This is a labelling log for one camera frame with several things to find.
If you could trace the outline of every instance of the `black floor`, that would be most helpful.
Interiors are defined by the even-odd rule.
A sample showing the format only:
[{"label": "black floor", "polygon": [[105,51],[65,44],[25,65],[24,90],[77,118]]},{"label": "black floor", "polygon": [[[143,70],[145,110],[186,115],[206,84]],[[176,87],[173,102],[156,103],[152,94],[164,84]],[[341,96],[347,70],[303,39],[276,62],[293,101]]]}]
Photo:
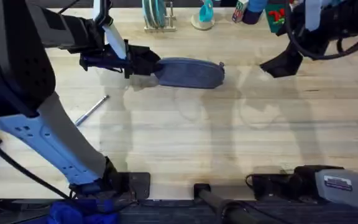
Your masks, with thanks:
[{"label": "black floor", "polygon": [[[60,8],[71,3],[73,0],[27,0],[39,6]],[[93,0],[80,0],[74,7],[91,7]],[[112,0],[113,7],[142,7],[141,0]],[[237,0],[214,1],[216,7],[235,7]],[[201,0],[173,0],[175,7],[200,7],[203,5]]]}]

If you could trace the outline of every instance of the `blue pouch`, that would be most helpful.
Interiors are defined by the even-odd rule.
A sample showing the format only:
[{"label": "blue pouch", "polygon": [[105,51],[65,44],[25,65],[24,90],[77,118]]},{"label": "blue pouch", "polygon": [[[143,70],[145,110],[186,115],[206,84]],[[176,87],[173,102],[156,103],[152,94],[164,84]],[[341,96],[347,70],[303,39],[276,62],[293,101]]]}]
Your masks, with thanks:
[{"label": "blue pouch", "polygon": [[164,58],[154,72],[160,85],[212,89],[223,84],[224,64],[190,58]]}]

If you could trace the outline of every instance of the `plate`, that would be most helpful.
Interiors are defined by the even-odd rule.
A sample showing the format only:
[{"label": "plate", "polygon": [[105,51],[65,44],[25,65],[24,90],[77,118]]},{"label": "plate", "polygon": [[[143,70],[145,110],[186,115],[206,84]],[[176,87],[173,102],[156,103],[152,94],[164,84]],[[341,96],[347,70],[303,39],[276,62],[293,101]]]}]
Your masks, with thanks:
[{"label": "plate", "polygon": [[165,16],[167,15],[167,10],[165,7],[165,2],[163,0],[151,0],[155,1],[155,18],[160,27],[165,27]]},{"label": "plate", "polygon": [[150,1],[149,0],[142,0],[142,8],[143,8],[143,16],[151,27],[156,27],[155,21],[152,19],[152,15],[150,12]]}]

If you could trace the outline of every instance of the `metal pin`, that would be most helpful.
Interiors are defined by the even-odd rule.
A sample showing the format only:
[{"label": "metal pin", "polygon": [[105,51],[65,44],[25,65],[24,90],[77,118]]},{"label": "metal pin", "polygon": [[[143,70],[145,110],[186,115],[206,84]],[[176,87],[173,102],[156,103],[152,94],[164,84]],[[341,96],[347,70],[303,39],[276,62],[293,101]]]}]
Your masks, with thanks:
[{"label": "metal pin", "polygon": [[101,100],[99,100],[99,102],[96,103],[96,105],[94,105],[88,112],[86,112],[83,116],[81,116],[80,118],[78,118],[78,120],[75,121],[75,126],[78,127],[79,125],[81,125],[82,122],[84,122],[86,119],[88,119],[88,117],[109,98],[110,98],[110,96],[106,95]]}]

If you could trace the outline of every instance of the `sticker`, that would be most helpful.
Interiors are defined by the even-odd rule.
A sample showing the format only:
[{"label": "sticker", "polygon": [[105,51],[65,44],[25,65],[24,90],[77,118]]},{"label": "sticker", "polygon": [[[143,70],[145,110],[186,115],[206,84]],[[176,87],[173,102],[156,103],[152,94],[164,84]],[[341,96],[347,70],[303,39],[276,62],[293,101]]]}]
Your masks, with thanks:
[{"label": "sticker", "polygon": [[339,190],[346,190],[350,192],[353,191],[352,181],[341,177],[332,177],[332,176],[325,175],[324,184],[327,187],[331,187]]},{"label": "sticker", "polygon": [[267,22],[272,33],[277,33],[285,22],[284,7],[284,0],[269,0],[266,5]]}]

